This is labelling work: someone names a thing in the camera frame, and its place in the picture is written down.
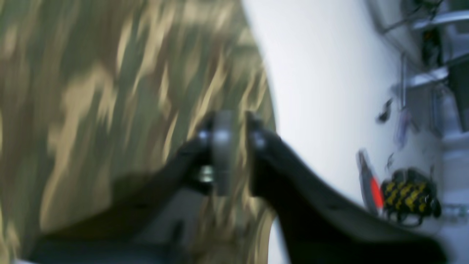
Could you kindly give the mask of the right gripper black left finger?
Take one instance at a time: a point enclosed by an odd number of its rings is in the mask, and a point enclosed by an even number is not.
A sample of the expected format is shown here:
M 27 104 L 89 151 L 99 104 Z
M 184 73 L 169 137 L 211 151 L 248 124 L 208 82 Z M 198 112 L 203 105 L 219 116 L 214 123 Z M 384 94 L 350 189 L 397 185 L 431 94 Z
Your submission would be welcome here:
M 159 214 L 180 189 L 226 195 L 231 172 L 232 115 L 210 112 L 196 135 L 177 149 L 149 181 L 128 197 L 92 217 L 46 235 L 33 250 L 35 264 L 176 264 L 186 258 L 180 246 L 184 224 L 173 225 L 165 243 L 139 242 L 154 230 Z

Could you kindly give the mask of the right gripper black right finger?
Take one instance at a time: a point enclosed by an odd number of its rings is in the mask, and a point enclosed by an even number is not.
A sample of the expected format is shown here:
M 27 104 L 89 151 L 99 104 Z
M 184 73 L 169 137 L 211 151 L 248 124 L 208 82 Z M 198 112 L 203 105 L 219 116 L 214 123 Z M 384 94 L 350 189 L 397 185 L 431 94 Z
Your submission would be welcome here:
M 278 215 L 292 264 L 445 264 L 439 242 L 366 212 L 246 112 L 251 193 Z

